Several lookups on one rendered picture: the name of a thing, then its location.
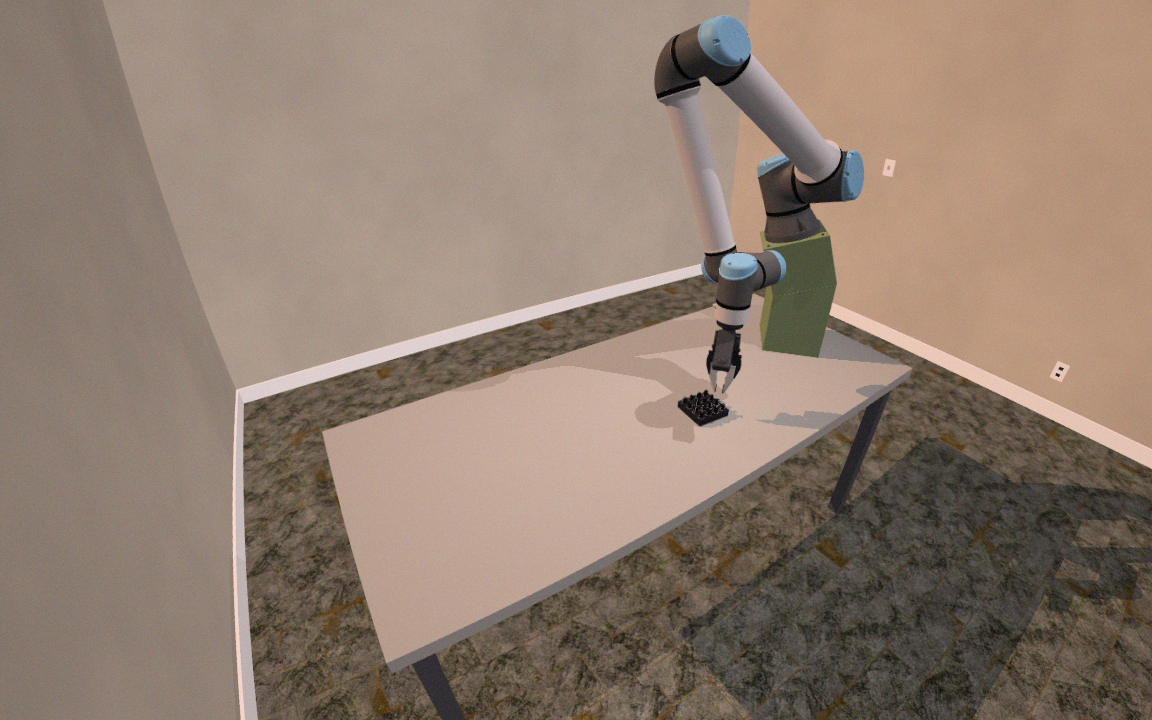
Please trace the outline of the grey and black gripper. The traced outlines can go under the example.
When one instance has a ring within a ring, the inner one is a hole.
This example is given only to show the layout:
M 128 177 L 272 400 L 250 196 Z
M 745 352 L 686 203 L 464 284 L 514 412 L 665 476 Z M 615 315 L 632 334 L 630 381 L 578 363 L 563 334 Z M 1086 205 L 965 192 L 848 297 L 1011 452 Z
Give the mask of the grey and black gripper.
M 721 328 L 723 327 L 722 331 L 726 331 L 726 329 L 728 329 L 728 331 L 730 331 L 730 329 L 738 331 L 738 329 L 742 328 L 742 325 L 726 325 L 723 323 L 717 323 L 717 325 L 721 325 Z M 737 336 L 737 334 L 738 333 L 736 333 L 735 343 L 733 343 L 730 372 L 726 372 L 727 376 L 723 377 L 723 389 L 722 389 L 722 393 L 723 393 L 723 391 L 728 389 L 728 387 L 730 387 L 730 384 L 732 384 L 733 379 L 735 379 L 735 377 L 740 372 L 742 355 L 738 355 L 738 353 L 740 353 L 740 348 L 738 347 L 740 347 L 741 334 L 738 334 L 738 336 Z M 717 336 L 718 336 L 718 331 L 717 331 Z M 714 338 L 714 343 L 717 343 L 717 338 Z M 713 391 L 717 392 L 717 370 L 712 370 L 712 359 L 713 359 L 714 350 L 717 350 L 717 344 L 712 344 L 712 348 L 713 348 L 713 351 L 708 350 L 707 370 L 708 370 L 710 386 L 712 386 Z

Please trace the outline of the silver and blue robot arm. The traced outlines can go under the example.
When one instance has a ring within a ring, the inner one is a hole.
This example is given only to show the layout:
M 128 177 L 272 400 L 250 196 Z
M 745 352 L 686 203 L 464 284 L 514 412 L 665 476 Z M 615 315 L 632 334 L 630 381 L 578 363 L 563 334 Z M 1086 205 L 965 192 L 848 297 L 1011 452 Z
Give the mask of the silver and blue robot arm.
M 756 60 L 748 29 L 737 18 L 718 15 L 672 38 L 657 61 L 655 94 L 666 105 L 698 218 L 705 252 L 702 273 L 718 285 L 714 316 L 718 323 L 742 325 L 748 323 L 753 291 L 782 281 L 786 263 L 776 251 L 737 252 L 698 100 L 699 78 L 721 88 L 782 151 L 756 165 L 767 217 L 765 241 L 787 243 L 820 232 L 810 202 L 858 199 L 864 165 L 858 151 L 842 151 L 835 141 L 824 141 Z

